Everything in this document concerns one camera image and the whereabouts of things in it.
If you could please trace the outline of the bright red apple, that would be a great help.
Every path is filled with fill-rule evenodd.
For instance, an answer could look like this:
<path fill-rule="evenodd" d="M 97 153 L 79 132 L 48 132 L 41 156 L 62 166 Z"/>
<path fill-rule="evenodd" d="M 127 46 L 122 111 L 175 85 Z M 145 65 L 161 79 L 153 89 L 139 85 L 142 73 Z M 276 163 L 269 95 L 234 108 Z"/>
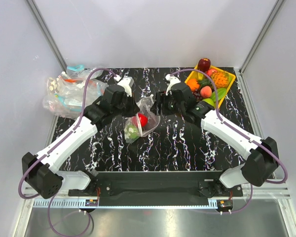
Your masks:
<path fill-rule="evenodd" d="M 145 127 L 146 124 L 148 123 L 148 118 L 145 115 L 140 113 L 138 113 L 138 117 L 139 117 L 141 127 Z"/>

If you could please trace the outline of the wrinkled green round fruit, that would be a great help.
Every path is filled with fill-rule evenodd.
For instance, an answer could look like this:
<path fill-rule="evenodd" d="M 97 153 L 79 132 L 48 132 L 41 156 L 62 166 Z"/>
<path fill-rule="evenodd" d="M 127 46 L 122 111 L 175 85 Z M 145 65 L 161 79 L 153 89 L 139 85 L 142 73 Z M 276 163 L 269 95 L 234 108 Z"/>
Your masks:
<path fill-rule="evenodd" d="M 124 129 L 124 133 L 127 139 L 135 139 L 140 136 L 138 128 L 133 124 L 127 125 Z"/>

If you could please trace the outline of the clear zip top bag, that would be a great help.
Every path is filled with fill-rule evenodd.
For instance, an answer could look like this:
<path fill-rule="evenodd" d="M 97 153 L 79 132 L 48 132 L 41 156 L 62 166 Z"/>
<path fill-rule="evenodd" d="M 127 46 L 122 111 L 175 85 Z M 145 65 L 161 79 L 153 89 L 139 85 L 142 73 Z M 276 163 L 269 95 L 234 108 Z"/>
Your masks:
<path fill-rule="evenodd" d="M 133 143 L 139 138 L 151 134 L 160 123 L 160 116 L 155 115 L 150 109 L 153 106 L 153 95 L 142 98 L 138 103 L 140 111 L 128 118 L 124 126 L 124 139 L 126 143 Z"/>

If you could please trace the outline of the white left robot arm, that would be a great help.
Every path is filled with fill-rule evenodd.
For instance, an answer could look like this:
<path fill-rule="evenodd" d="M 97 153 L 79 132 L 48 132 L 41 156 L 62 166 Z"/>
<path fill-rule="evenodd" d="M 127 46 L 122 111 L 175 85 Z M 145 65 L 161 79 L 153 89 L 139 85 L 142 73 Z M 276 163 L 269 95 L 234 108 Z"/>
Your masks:
<path fill-rule="evenodd" d="M 48 199 L 60 190 L 95 193 L 95 176 L 88 171 L 60 171 L 66 159 L 90 137 L 122 115 L 132 117 L 139 112 L 131 86 L 118 83 L 105 89 L 104 95 L 87 106 L 75 123 L 57 140 L 36 155 L 22 157 L 22 182 L 27 182 L 37 195 Z"/>

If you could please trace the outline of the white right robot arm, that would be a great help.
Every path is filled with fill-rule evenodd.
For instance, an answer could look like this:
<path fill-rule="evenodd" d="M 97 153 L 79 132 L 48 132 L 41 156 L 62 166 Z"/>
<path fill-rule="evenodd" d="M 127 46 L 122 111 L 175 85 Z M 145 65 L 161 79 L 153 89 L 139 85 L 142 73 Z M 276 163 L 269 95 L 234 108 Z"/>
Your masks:
<path fill-rule="evenodd" d="M 237 185 L 262 186 L 279 166 L 275 159 L 277 144 L 274 139 L 261 139 L 236 126 L 214 106 L 205 101 L 198 102 L 183 82 L 157 92 L 151 111 L 156 115 L 182 115 L 186 122 L 219 137 L 245 159 L 244 164 L 225 170 L 214 183 L 214 190 L 220 196 L 227 195 Z"/>

